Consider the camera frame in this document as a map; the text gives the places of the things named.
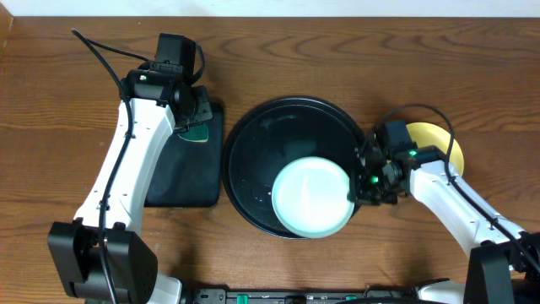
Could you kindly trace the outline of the green yellow sponge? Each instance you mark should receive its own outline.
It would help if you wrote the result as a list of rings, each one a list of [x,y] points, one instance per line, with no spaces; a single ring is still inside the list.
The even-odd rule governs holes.
[[[209,129],[205,123],[191,125],[177,133],[177,136],[187,142],[206,143],[209,139]]]

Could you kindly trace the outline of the yellow plate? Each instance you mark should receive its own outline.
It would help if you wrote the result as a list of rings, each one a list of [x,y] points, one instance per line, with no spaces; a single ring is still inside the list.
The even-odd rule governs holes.
[[[407,125],[407,129],[412,140],[419,148],[435,146],[442,152],[446,152],[448,150],[451,135],[445,129],[428,122],[409,123]],[[453,140],[450,163],[454,165],[459,175],[462,176],[465,161],[461,146],[455,139]]]

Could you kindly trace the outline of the mint green plate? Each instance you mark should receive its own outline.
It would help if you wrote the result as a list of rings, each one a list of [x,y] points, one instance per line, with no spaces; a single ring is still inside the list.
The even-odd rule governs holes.
[[[286,229],[316,239],[333,235],[348,223],[355,207],[348,192],[349,177],[341,166],[311,156],[287,164],[278,173],[271,200]]]

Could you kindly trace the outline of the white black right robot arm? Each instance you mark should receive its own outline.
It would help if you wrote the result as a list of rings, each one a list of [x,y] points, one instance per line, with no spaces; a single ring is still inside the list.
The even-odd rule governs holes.
[[[537,303],[539,235],[506,219],[459,175],[435,146],[366,142],[349,197],[359,205],[394,204],[407,194],[429,209],[467,255],[463,284],[436,280],[416,287],[412,303]]]

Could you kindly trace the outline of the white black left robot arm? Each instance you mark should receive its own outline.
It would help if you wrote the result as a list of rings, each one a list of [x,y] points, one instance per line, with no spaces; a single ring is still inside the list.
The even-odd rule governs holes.
[[[170,138],[200,144],[215,119],[206,88],[171,73],[135,69],[123,79],[111,146],[70,223],[52,224],[47,246],[68,296],[112,303],[178,303],[182,283],[158,271],[144,243],[143,208]]]

